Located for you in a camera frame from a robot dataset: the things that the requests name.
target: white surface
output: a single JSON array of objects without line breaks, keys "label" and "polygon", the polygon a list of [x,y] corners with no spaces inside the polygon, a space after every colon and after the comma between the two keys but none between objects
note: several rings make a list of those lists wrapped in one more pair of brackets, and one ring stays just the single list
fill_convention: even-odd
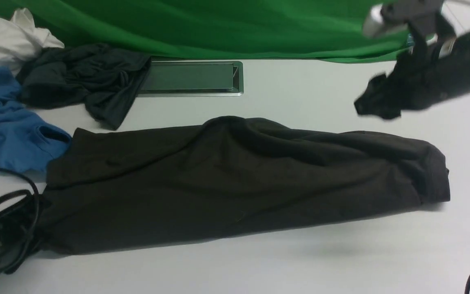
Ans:
[{"label": "white surface", "polygon": [[[291,128],[424,139],[448,160],[451,202],[440,209],[195,245],[60,259],[39,255],[15,274],[0,276],[0,294],[463,293],[470,273],[470,95],[405,112],[393,122],[357,117],[352,104],[369,78],[392,67],[244,61],[242,97],[139,98],[119,130],[237,115]],[[68,132],[102,131],[83,106],[39,114]],[[0,195],[17,187],[24,185],[0,177]]]},{"label": "white surface", "polygon": [[9,67],[17,75],[26,61],[50,47],[63,48],[64,44],[49,30],[36,28],[28,9],[17,9],[11,20],[0,18],[0,67]]}]

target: folded black shirt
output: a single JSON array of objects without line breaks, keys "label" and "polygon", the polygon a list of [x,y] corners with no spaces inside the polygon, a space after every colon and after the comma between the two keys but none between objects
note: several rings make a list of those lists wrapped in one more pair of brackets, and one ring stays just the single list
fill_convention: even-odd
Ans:
[{"label": "folded black shirt", "polygon": [[17,75],[20,101],[37,108],[83,102],[86,110],[113,130],[119,128],[144,82],[151,58],[106,44],[48,48]]},{"label": "folded black shirt", "polygon": [[42,249],[85,254],[347,221],[449,201],[425,141],[265,119],[93,134],[48,166]]}]

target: clothing pile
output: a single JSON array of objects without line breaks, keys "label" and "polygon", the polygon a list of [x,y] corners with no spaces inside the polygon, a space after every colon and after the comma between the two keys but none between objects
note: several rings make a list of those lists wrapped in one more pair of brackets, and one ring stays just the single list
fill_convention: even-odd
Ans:
[{"label": "clothing pile", "polygon": [[[84,103],[116,130],[151,58],[97,43],[63,48],[31,13],[0,19],[0,172],[31,186],[0,197],[0,274],[39,250],[87,254],[348,221],[449,201],[428,142],[293,130],[266,119],[73,138],[25,106]],[[46,172],[41,194],[22,172]]]},{"label": "clothing pile", "polygon": [[151,57],[106,44],[64,48],[36,28],[30,11],[0,18],[0,167],[46,172],[71,137],[24,105],[56,108],[84,103],[97,121],[116,130],[146,79]]}]

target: green backdrop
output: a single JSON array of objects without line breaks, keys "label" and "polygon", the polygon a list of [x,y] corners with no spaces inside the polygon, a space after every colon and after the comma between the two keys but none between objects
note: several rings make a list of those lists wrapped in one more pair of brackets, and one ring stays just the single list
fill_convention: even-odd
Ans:
[{"label": "green backdrop", "polygon": [[66,45],[103,41],[177,58],[392,60],[407,33],[361,35],[377,0],[0,0],[32,11]]}]

